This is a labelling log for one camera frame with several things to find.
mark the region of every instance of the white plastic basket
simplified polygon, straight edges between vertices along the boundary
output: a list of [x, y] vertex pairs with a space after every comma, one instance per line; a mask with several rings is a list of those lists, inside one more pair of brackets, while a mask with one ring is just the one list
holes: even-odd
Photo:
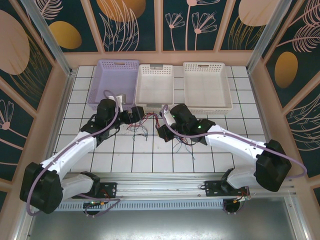
[[184, 102], [193, 114], [227, 114], [233, 109], [226, 65], [184, 62]]
[[141, 64], [135, 91], [135, 105], [144, 112], [159, 112], [165, 104], [174, 105], [174, 67], [166, 64]]

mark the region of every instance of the white tile floor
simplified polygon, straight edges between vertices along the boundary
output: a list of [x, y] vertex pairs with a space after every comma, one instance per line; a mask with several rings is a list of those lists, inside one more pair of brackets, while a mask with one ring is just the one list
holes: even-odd
[[[265, 142], [264, 131], [259, 119], [251, 84], [246, 68], [227, 66], [233, 110], [227, 115], [199, 114], [197, 118], [208, 118], [231, 132]], [[95, 114], [86, 100], [93, 80], [95, 68], [80, 66], [64, 115], [62, 127], [55, 146], [55, 152], [66, 146], [79, 132], [89, 118]], [[184, 102], [183, 67], [174, 67], [175, 103]], [[94, 151], [83, 157], [71, 172], [93, 173], [220, 173], [229, 168], [247, 165], [241, 159], [224, 149], [209, 147], [201, 143], [193, 146], [181, 145], [176, 139], [165, 143], [157, 136], [155, 120], [149, 119], [144, 126], [148, 138], [135, 135], [123, 125], [115, 136], [105, 140]]]

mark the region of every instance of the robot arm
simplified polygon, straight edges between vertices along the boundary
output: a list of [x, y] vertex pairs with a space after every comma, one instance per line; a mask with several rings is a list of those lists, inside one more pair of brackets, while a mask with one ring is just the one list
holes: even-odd
[[[115, 122], [109, 129], [98, 135], [89, 136], [103, 130], [111, 123], [116, 114], [115, 107], [116, 103], [114, 100], [110, 98], [103, 99], [97, 107], [97, 113], [81, 128], [72, 142], [42, 163], [30, 163], [24, 171], [20, 199], [24, 202], [27, 201], [31, 186], [36, 177], [41, 171], [48, 167], [49, 164], [52, 164], [53, 160], [56, 161], [50, 165], [36, 184], [30, 200], [32, 206], [49, 214], [59, 206], [61, 201], [78, 194], [84, 193], [87, 196], [96, 197], [101, 190], [100, 178], [96, 175], [90, 172], [81, 172], [72, 178], [64, 179], [64, 177], [83, 156], [94, 150], [104, 140], [110, 137], [110, 130], [118, 130], [122, 124], [137, 123], [145, 115], [143, 108], [138, 106], [133, 107], [131, 111], [122, 111], [118, 114]], [[74, 145], [65, 152], [64, 150], [72, 144]], [[57, 159], [57, 156], [62, 152], [64, 153]]]
[[[254, 141], [229, 132], [208, 119], [197, 120], [184, 104], [164, 112], [163, 117], [173, 130], [180, 135], [189, 136], [193, 142], [228, 150], [247, 161], [246, 166], [228, 169], [223, 175], [220, 183], [225, 193], [257, 184], [269, 191], [277, 192], [291, 168], [289, 160], [258, 148], [261, 146], [285, 154], [281, 145], [275, 140], [269, 143]], [[192, 137], [212, 132], [219, 134]], [[175, 132], [166, 125], [158, 129], [158, 135], [165, 142], [176, 137]]]

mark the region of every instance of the plastic basket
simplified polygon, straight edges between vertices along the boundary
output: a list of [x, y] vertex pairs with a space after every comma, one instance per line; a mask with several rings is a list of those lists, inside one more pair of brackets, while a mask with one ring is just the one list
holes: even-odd
[[135, 105], [144, 112], [159, 112], [165, 104], [174, 105], [174, 67], [141, 64], [136, 83]]
[[222, 62], [184, 62], [184, 102], [193, 114], [227, 114], [233, 109]]
[[123, 110], [134, 107], [138, 70], [138, 60], [99, 60], [87, 104], [93, 110], [97, 110], [98, 104], [105, 98], [104, 90], [110, 90], [116, 96], [125, 95]]

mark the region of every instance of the purple plastic basket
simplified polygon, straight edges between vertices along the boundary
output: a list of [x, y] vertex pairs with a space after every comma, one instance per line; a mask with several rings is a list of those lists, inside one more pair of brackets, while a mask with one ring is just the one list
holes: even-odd
[[138, 70], [138, 60], [99, 60], [86, 103], [97, 110], [98, 104], [105, 98], [104, 90], [110, 90], [116, 96], [125, 94], [123, 110], [134, 107]]

